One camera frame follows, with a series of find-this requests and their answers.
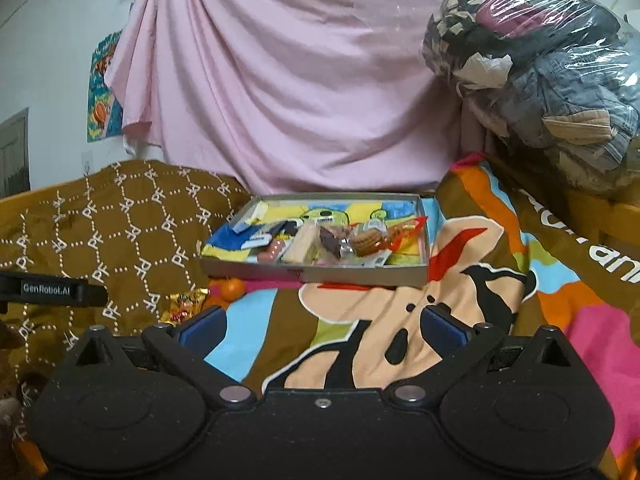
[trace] blue gripper pad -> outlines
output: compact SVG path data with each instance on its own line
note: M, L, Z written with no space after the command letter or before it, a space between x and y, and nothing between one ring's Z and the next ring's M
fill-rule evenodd
M225 335L226 312L222 308L211 307L185 323L178 330L176 339L180 345L204 359Z
M422 338L443 359L469 342L469 332L462 326L465 325L458 320L449 315L442 315L429 307L425 307L420 313Z

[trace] wall outlet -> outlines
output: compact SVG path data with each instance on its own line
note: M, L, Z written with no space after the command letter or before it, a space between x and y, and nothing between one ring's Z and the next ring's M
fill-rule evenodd
M82 174L89 176L94 172L94 152L82 152Z

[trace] cartoon poster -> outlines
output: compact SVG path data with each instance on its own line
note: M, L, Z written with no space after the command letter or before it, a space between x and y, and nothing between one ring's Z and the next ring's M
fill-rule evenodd
M122 106L104 83L122 31L108 35L98 44L91 60L89 79L89 111L87 141L106 139L122 134Z

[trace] orange fabric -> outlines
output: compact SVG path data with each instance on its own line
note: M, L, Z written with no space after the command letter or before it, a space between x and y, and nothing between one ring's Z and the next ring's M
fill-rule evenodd
M474 197L476 203L485 214L504 227L509 241L509 248L514 254L527 254L527 248L520 239L518 218L505 203L491 191L488 175L478 167L454 171L462 181L465 189Z
M15 451L31 468L38 478L46 475L49 468L44 463L38 447L31 440L16 440Z
M563 331L582 307L603 303L583 282L568 283L553 294L538 292L538 298L546 321Z
M640 440L636 440L625 452L616 457L618 469L620 469L620 480L640 480L640 472L634 463L634 453L640 449Z

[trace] window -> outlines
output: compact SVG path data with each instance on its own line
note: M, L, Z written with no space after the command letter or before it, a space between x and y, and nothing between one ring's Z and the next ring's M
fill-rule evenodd
M31 189L27 110L0 124L0 198Z

